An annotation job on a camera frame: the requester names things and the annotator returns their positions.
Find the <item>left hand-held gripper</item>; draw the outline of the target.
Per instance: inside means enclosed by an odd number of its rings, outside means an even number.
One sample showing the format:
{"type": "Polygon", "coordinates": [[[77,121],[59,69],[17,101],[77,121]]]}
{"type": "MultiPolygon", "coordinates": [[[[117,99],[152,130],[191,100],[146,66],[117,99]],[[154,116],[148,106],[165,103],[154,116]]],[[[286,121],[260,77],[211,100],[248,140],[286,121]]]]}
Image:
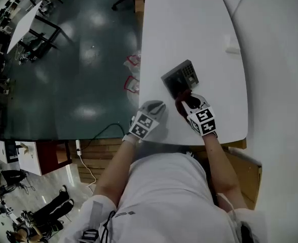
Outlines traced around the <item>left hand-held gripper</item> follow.
{"type": "Polygon", "coordinates": [[[129,133],[139,139],[145,139],[159,125],[159,121],[166,110],[166,104],[160,100],[149,100],[144,102],[139,110],[136,116],[132,118],[129,133]],[[151,113],[153,119],[142,112],[151,113]]]}

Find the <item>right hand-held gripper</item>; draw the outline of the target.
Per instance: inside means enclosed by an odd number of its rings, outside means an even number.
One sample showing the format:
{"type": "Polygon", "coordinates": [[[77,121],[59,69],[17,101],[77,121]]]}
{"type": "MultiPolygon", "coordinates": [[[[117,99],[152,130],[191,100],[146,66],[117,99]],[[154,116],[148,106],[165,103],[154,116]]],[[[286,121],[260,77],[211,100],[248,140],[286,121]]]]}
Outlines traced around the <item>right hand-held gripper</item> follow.
{"type": "Polygon", "coordinates": [[[200,136],[205,136],[216,131],[215,114],[206,99],[198,94],[192,94],[195,99],[194,103],[190,101],[182,101],[182,105],[186,112],[187,119],[194,131],[200,136]]]}

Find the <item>dark red cloth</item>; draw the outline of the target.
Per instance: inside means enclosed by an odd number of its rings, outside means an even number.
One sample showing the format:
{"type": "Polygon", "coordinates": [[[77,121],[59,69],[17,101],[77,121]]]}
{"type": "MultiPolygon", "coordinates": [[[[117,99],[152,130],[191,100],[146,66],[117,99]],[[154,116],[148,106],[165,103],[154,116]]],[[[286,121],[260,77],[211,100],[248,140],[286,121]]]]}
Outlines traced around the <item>dark red cloth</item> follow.
{"type": "Polygon", "coordinates": [[[187,89],[184,92],[179,92],[176,99],[175,99],[175,107],[178,111],[178,113],[185,119],[187,120],[187,112],[182,104],[182,102],[185,102],[191,95],[192,90],[187,89]]]}

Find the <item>grey keypad device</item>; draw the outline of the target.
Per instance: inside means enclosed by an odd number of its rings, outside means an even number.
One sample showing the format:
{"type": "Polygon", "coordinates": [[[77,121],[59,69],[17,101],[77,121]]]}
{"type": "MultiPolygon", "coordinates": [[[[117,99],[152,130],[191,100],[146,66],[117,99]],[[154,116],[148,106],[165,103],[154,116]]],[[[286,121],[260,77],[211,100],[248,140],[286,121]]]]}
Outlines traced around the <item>grey keypad device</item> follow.
{"type": "Polygon", "coordinates": [[[161,80],[167,88],[173,99],[176,99],[179,93],[198,85],[199,80],[190,60],[185,60],[163,76],[161,80]]]}

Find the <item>person's right forearm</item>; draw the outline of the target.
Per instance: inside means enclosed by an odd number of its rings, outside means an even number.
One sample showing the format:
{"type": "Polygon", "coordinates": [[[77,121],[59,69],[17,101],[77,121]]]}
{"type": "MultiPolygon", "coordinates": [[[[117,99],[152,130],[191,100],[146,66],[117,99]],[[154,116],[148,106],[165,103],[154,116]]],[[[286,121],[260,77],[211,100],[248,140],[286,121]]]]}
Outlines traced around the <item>person's right forearm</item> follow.
{"type": "Polygon", "coordinates": [[[217,194],[224,195],[234,209],[247,208],[233,166],[222,149],[217,137],[210,133],[203,136],[210,165],[211,179],[217,194]]]}

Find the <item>person's left forearm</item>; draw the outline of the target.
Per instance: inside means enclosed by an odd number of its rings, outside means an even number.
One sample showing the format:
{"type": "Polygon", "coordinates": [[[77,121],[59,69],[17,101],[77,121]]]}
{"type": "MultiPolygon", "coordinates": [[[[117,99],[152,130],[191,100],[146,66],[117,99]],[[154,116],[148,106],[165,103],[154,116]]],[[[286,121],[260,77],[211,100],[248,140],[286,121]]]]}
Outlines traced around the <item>person's left forearm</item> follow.
{"type": "Polygon", "coordinates": [[[96,182],[93,195],[108,197],[117,207],[128,182],[130,166],[133,163],[136,145],[122,142],[116,154],[96,182]]]}

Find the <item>white wristband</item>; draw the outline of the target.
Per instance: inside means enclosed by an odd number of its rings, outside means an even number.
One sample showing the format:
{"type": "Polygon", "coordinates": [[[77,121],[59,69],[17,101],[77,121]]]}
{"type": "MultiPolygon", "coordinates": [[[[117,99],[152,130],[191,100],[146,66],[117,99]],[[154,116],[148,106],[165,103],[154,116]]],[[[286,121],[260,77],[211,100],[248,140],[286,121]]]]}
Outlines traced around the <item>white wristband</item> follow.
{"type": "Polygon", "coordinates": [[[128,133],[126,134],[123,139],[122,139],[123,142],[129,142],[131,143],[132,145],[136,145],[136,143],[139,141],[139,138],[134,136],[133,134],[131,133],[128,133]]]}

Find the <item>cardboard piece under table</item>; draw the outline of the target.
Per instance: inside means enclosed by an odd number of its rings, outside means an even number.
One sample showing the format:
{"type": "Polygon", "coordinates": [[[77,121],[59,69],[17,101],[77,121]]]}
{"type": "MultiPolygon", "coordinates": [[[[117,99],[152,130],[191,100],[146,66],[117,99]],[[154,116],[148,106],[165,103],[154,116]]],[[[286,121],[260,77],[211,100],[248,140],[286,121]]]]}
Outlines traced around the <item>cardboard piece under table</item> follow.
{"type": "Polygon", "coordinates": [[[224,143],[221,144],[222,147],[232,147],[232,148],[239,148],[239,149],[246,149],[247,148],[247,142],[246,139],[234,141],[230,143],[224,143]]]}

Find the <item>small white packet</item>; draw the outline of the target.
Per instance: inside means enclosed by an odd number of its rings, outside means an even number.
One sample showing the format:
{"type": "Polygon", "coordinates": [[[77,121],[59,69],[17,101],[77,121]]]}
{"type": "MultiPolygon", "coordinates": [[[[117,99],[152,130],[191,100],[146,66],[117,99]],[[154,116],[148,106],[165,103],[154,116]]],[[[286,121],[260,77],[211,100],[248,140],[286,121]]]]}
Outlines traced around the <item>small white packet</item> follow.
{"type": "Polygon", "coordinates": [[[235,35],[225,35],[225,51],[231,54],[240,54],[241,49],[238,39],[235,35]]]}

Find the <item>wooden slat pallet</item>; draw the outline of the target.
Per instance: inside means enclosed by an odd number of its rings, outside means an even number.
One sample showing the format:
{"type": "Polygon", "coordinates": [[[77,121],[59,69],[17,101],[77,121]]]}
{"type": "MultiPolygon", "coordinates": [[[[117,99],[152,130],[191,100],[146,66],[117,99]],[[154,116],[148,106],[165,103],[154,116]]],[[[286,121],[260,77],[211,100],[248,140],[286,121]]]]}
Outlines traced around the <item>wooden slat pallet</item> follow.
{"type": "Polygon", "coordinates": [[[85,184],[91,184],[99,179],[101,173],[108,166],[119,149],[121,138],[105,138],[81,140],[82,155],[78,156],[76,151],[76,141],[69,140],[69,150],[72,163],[77,165],[80,181],[85,184]]]}

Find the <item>flat cardboard sheet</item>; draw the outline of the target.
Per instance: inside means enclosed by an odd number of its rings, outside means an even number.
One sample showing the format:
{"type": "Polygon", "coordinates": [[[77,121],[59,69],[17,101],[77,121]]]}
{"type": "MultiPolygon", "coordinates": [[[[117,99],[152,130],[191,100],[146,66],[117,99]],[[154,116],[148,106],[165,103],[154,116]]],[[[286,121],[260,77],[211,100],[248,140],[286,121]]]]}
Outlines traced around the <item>flat cardboard sheet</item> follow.
{"type": "Polygon", "coordinates": [[[233,148],[222,148],[237,174],[241,193],[248,208],[254,210],[262,179],[261,164],[233,148]]]}

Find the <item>person's white shirt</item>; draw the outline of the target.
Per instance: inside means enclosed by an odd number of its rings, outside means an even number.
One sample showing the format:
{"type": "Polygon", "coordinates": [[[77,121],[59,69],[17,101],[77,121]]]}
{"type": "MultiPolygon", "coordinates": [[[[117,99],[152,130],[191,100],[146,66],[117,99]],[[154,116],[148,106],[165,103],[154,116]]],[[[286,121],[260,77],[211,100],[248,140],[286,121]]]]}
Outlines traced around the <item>person's white shirt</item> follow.
{"type": "Polygon", "coordinates": [[[118,206],[106,196],[85,201],[58,243],[267,243],[265,218],[234,209],[222,196],[217,207],[206,174],[192,157],[155,154],[135,161],[118,206]]]}

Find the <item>dark red cabinet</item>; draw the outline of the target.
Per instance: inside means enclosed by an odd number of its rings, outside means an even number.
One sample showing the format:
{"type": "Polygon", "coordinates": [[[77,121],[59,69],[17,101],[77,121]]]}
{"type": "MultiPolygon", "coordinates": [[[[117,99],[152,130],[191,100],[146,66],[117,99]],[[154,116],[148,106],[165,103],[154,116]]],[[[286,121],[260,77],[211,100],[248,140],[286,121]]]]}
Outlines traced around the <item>dark red cabinet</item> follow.
{"type": "Polygon", "coordinates": [[[67,140],[37,141],[41,176],[72,163],[67,140]]]}

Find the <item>white cabinet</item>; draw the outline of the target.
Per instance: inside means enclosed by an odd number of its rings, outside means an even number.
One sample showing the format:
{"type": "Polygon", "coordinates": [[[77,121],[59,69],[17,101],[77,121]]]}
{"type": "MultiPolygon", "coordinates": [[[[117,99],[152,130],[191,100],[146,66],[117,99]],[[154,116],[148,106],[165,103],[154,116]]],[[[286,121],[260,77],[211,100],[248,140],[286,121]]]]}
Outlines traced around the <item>white cabinet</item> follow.
{"type": "Polygon", "coordinates": [[[41,166],[35,142],[16,141],[20,169],[41,176],[41,166]]]}

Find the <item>white table with black legs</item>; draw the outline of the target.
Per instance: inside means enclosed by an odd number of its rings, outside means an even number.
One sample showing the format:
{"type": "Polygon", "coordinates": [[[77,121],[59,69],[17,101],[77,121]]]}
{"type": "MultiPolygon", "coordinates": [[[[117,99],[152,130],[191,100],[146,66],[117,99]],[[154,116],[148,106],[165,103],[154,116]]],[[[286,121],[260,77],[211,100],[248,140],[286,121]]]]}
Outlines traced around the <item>white table with black legs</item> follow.
{"type": "Polygon", "coordinates": [[[27,44],[25,44],[22,39],[24,38],[24,36],[27,33],[30,33],[32,35],[34,35],[35,37],[39,37],[41,40],[43,40],[45,43],[49,44],[51,47],[53,48],[57,48],[55,45],[53,45],[51,43],[51,41],[55,38],[55,36],[61,31],[61,28],[46,20],[45,18],[40,17],[39,15],[37,15],[39,8],[42,4],[42,0],[36,4],[17,24],[9,46],[8,46],[8,50],[7,50],[7,54],[9,54],[11,52],[11,50],[18,44],[20,44],[23,48],[27,49],[28,51],[30,51],[32,54],[34,54],[33,49],[30,48],[30,46],[28,46],[27,44]],[[39,20],[49,26],[51,26],[52,28],[55,29],[55,32],[50,36],[49,39],[44,38],[43,36],[41,36],[39,33],[36,33],[34,30],[31,29],[32,23],[34,20],[39,20]]]}

